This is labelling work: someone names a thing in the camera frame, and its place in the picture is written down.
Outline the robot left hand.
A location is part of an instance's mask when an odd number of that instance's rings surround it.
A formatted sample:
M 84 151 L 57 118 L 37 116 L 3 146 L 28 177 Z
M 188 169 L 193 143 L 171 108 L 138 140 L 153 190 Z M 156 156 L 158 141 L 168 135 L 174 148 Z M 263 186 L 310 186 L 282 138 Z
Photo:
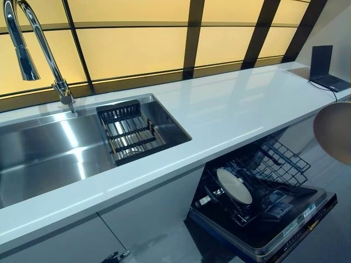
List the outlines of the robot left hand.
M 108 257 L 106 257 L 102 263 L 119 263 L 128 257 L 131 253 L 130 249 L 126 249 L 123 253 L 119 254 L 118 251 L 113 252 Z

